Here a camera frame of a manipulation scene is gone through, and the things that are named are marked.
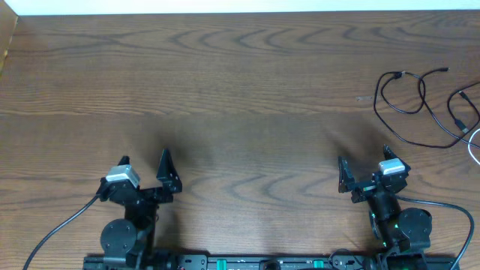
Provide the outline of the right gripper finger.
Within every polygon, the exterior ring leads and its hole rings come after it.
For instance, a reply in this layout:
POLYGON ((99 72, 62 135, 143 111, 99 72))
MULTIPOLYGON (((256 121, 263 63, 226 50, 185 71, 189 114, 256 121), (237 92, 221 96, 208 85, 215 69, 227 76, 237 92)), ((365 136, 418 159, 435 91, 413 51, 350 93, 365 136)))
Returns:
POLYGON ((386 161, 398 158, 388 145, 384 145, 382 150, 386 161))
POLYGON ((341 156, 338 157, 338 169, 339 169, 338 192, 346 193, 354 190, 356 187, 356 180, 349 168, 347 160, 341 156))

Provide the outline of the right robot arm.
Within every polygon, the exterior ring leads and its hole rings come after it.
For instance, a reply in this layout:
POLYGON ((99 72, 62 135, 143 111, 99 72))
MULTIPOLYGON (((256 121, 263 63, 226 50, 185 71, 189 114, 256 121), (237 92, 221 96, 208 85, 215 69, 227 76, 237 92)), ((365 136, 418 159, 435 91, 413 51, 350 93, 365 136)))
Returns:
POLYGON ((385 160, 379 162, 379 170, 368 181, 356 181, 347 160, 338 158, 340 193, 351 193, 353 203, 366 202, 370 209, 370 225, 385 251, 376 255, 366 268, 390 269, 388 258, 394 266, 403 262, 401 257, 423 257, 423 251, 431 246, 432 217, 421 208, 402 209, 397 193, 407 186, 411 167, 401 160, 387 145, 383 146, 385 160))

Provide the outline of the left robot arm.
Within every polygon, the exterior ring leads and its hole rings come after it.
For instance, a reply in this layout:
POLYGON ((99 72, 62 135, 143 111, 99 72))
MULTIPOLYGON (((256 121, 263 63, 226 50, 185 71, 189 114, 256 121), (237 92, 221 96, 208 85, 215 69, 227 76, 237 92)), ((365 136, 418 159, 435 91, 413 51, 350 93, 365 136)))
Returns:
POLYGON ((103 269, 147 269, 155 266, 153 241, 159 205, 172 203, 182 181, 168 149, 162 151, 156 179, 159 187, 142 189, 140 177, 124 156, 100 180, 98 199, 124 207, 124 217, 109 222, 100 235, 103 269))

